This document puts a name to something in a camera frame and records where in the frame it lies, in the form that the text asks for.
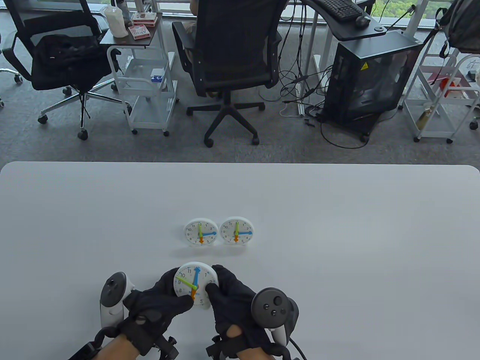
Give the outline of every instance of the vr controller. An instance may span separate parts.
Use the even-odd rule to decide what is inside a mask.
[[[272,332],[276,344],[287,346],[297,324],[299,308],[283,291],[265,288],[253,298],[252,317],[260,327]]]
[[[102,328],[117,326],[124,320],[123,300],[135,289],[125,273],[110,276],[100,294],[100,324]]]

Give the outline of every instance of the mesh chair back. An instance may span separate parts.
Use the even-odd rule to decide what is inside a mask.
[[[264,49],[276,37],[286,0],[199,0],[195,48],[208,72],[266,67]]]
[[[4,0],[12,16],[18,37],[30,54],[45,35],[100,35],[95,18],[86,0],[67,2],[70,11],[39,11],[32,9],[32,0]]]

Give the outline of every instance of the bottle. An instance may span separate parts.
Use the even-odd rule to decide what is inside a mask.
[[[415,123],[417,125],[417,128],[419,130],[422,130],[425,125],[427,125],[428,118],[433,112],[433,105],[428,105],[428,107],[425,108],[425,111],[420,115],[419,119]]]
[[[108,27],[114,37],[125,37],[128,35],[127,29],[125,29],[123,14],[119,7],[107,5],[104,14],[107,18]]]

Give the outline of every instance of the keyboard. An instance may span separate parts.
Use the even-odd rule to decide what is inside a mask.
[[[362,15],[362,12],[350,0],[313,0],[335,18],[339,23],[352,21]]]

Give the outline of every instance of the computer mouse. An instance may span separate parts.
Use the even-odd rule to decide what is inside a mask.
[[[355,27],[357,29],[366,29],[368,27],[368,24],[370,24],[370,21],[370,17],[361,15],[355,19]]]

